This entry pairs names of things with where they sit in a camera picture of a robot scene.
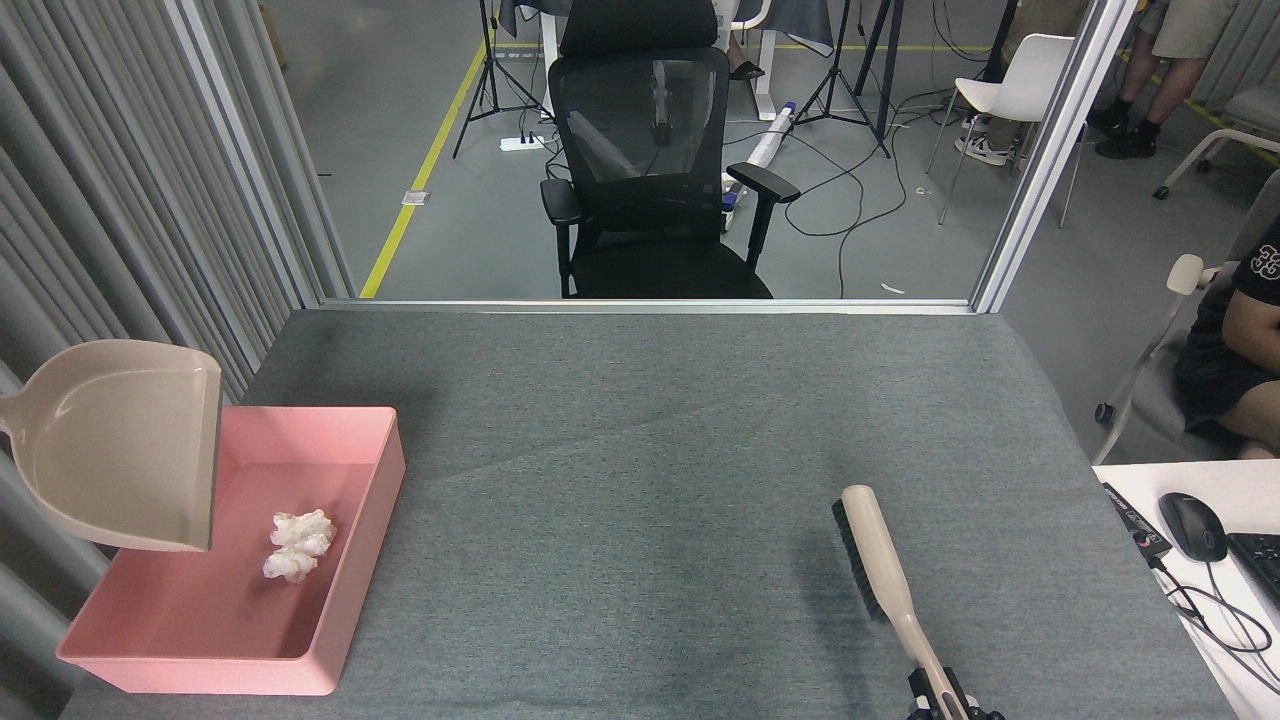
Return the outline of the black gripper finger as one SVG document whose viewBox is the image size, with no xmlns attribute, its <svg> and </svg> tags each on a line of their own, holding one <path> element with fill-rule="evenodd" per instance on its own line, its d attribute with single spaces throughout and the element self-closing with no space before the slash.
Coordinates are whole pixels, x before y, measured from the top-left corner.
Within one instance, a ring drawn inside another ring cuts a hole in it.
<svg viewBox="0 0 1280 720">
<path fill-rule="evenodd" d="M 915 702 L 915 707 L 908 715 L 908 720 L 946 719 L 945 708 L 940 705 L 925 670 L 913 670 L 908 676 L 908 683 Z"/>
<path fill-rule="evenodd" d="M 963 689 L 963 684 L 960 683 L 960 680 L 957 679 L 955 671 L 951 667 L 948 669 L 948 683 L 950 683 L 950 685 L 951 685 L 951 688 L 952 688 L 952 691 L 954 691 L 954 693 L 956 696 L 956 701 L 964 702 L 964 706 L 965 706 L 965 710 L 966 710 L 966 717 L 968 719 L 979 719 L 979 720 L 1005 720 L 1006 719 L 1000 711 L 989 711 L 988 712 L 988 711 L 983 710 L 980 707 L 979 702 L 977 701 L 977 698 L 973 697 L 973 696 L 970 696 L 970 694 L 968 694 Z"/>
</svg>

